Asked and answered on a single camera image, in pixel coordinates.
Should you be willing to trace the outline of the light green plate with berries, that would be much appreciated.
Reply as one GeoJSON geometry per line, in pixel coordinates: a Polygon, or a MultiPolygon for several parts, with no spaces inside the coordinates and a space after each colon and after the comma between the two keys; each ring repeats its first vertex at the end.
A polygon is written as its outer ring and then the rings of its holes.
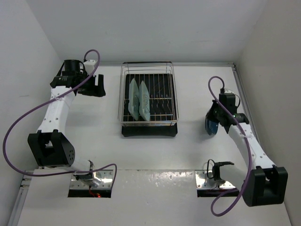
{"type": "Polygon", "coordinates": [[[150,95],[144,81],[139,87],[139,113],[145,121],[150,121],[150,95]]]}

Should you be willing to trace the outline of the dark blue round plate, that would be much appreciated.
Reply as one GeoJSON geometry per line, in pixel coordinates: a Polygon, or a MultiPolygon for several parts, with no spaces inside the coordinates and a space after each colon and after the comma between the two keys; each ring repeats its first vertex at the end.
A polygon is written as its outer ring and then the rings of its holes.
{"type": "Polygon", "coordinates": [[[209,111],[206,113],[205,117],[205,129],[208,135],[216,135],[218,131],[218,126],[220,123],[220,108],[216,101],[213,101],[213,104],[209,111]]]}

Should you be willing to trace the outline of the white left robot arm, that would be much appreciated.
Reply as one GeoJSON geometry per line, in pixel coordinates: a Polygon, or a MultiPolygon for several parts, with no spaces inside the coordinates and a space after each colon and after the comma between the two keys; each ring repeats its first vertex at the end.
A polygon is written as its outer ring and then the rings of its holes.
{"type": "Polygon", "coordinates": [[[100,175],[92,172],[93,163],[90,160],[76,155],[74,146],[65,136],[65,126],[77,94],[105,96],[103,75],[89,77],[95,67],[95,60],[64,60],[50,83],[52,102],[37,132],[29,134],[27,139],[38,166],[74,170],[76,180],[92,188],[101,184],[100,175]]]}

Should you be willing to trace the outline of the light green rectangular plate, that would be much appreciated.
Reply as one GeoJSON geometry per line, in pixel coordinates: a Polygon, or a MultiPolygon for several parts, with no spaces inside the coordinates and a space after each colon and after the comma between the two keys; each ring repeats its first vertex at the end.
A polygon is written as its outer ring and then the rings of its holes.
{"type": "Polygon", "coordinates": [[[135,121],[139,119],[139,94],[138,85],[135,79],[132,79],[129,84],[128,111],[135,121]]]}

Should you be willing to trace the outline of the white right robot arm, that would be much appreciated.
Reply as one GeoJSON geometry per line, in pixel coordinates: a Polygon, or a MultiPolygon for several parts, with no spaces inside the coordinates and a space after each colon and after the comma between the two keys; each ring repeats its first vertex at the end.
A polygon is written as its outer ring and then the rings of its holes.
{"type": "Polygon", "coordinates": [[[235,187],[240,190],[238,196],[247,206],[282,204],[288,172],[266,155],[252,132],[248,118],[237,110],[236,94],[221,88],[206,114],[205,129],[209,135],[216,135],[218,127],[222,126],[241,153],[247,173],[235,187]]]}

